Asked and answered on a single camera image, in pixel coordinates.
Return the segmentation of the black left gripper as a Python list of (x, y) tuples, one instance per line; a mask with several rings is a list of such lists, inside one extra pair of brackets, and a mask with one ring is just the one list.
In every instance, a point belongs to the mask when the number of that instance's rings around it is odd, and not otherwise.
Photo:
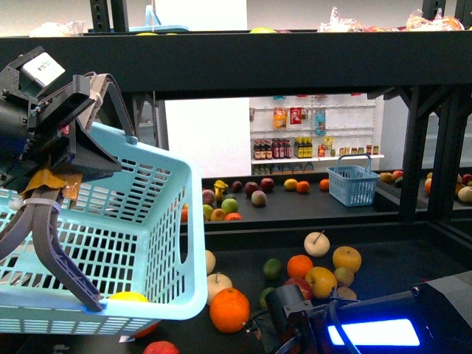
[(1, 186), (21, 192), (46, 167), (54, 174), (82, 173), (84, 181), (111, 177), (121, 164), (89, 134), (92, 118), (80, 115), (93, 104), (91, 81), (75, 75), (42, 97), (63, 73), (37, 47), (1, 71)]

